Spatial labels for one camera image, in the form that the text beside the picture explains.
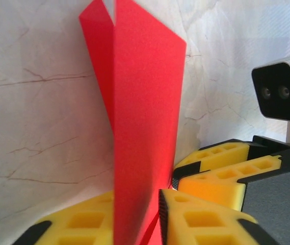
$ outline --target red paper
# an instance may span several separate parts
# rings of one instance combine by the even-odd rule
[[[114,129],[114,244],[157,245],[158,190],[170,183],[186,43],[134,1],[115,6],[114,27],[100,0],[81,15]]]

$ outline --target black camera face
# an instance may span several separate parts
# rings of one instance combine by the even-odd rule
[[[262,114],[290,120],[290,65],[283,62],[253,69],[252,80]]]

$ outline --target yellow foam block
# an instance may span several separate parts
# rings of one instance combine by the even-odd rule
[[[182,178],[178,190],[240,211],[246,185],[239,179],[279,169],[280,156],[264,156]]]
[[[36,243],[24,243],[24,239],[30,239],[27,234],[17,244],[112,245],[113,198],[111,191],[50,214],[36,222],[51,222]]]
[[[247,214],[180,191],[160,190],[163,245],[258,245],[239,220],[256,224]],[[277,244],[266,232],[261,235],[269,239],[264,244]]]
[[[242,142],[224,143],[208,149],[191,153],[174,169],[201,161],[200,171],[216,169],[247,160],[249,145]]]

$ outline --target marble surface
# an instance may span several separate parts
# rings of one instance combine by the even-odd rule
[[[113,136],[78,22],[89,3],[0,0],[0,245],[112,189]],[[290,55],[290,0],[138,3],[188,43],[176,162],[229,138],[285,140],[250,71]]]

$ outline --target camera lens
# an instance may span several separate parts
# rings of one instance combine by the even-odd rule
[[[262,88],[261,93],[265,100],[268,100],[271,97],[271,92],[268,88]]]
[[[289,89],[285,86],[280,86],[278,88],[278,93],[279,93],[279,96],[284,100],[289,97]]]

